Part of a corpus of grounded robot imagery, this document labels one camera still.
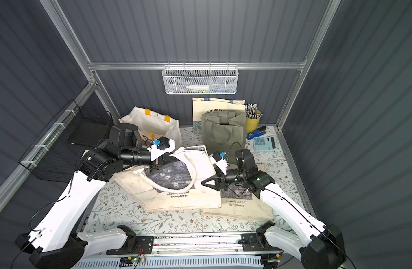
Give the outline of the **cream canvas bag painting print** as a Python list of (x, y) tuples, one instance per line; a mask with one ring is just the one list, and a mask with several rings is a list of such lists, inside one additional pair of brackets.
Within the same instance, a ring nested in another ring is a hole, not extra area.
[(237, 168), (231, 165), (227, 170), (228, 181), (220, 180), (220, 208), (207, 208), (200, 211), (203, 216), (221, 217), (265, 223), (272, 221), (273, 211), (265, 202), (259, 200), (242, 186), (237, 178)]

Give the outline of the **cream canvas bag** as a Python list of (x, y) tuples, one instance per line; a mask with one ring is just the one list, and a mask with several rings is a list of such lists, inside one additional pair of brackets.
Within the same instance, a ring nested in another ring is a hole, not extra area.
[(171, 157), (176, 160), (158, 170), (132, 167), (114, 174), (112, 180), (139, 201), (147, 213), (220, 208), (220, 192), (201, 184), (216, 174), (206, 147), (181, 147)]

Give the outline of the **olive green tote bag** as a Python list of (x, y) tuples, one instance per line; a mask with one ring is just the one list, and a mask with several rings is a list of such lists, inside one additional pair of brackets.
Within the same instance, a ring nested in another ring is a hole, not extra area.
[(235, 152), (245, 147), (245, 111), (210, 111), (201, 115), (201, 130), (207, 152), (226, 152), (228, 161), (236, 164)]

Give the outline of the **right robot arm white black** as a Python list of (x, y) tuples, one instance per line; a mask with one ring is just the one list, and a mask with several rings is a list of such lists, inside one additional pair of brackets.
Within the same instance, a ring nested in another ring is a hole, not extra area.
[(338, 227), (325, 225), (294, 202), (268, 173), (259, 170), (250, 150), (236, 151), (235, 158), (237, 167), (228, 169), (226, 153), (213, 153), (209, 159), (216, 165), (216, 173), (203, 180), (202, 185), (221, 191), (238, 183), (275, 210), (294, 230), (289, 233), (269, 221), (254, 234), (242, 235), (239, 244), (245, 252), (279, 249), (300, 260), (306, 269), (338, 269), (348, 260)]

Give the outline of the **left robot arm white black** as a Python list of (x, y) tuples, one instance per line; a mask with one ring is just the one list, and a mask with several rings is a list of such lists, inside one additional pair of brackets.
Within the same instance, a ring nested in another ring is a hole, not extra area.
[(76, 165), (62, 195), (51, 202), (50, 211), (29, 233), (15, 241), (21, 252), (30, 255), (37, 269), (70, 269), (84, 257), (101, 252), (111, 254), (143, 253), (136, 234), (126, 225), (100, 233), (74, 233), (74, 227), (92, 199), (114, 174), (133, 165), (159, 168), (163, 157), (175, 150), (175, 141), (167, 137), (153, 140), (143, 148), (138, 126), (120, 123), (112, 126), (109, 138), (87, 151)]

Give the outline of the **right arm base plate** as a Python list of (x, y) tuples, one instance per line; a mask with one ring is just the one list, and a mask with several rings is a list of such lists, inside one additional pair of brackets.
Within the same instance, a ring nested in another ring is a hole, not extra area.
[(245, 233), (241, 235), (241, 239), (237, 241), (242, 245), (245, 252), (253, 251), (280, 251), (279, 248), (271, 246), (265, 239), (263, 234)]

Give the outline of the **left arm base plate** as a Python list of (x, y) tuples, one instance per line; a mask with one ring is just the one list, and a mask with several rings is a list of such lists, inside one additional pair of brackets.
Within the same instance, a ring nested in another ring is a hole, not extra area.
[(154, 244), (153, 236), (128, 236), (126, 242), (119, 249), (111, 249), (106, 255), (139, 255), (151, 254)]

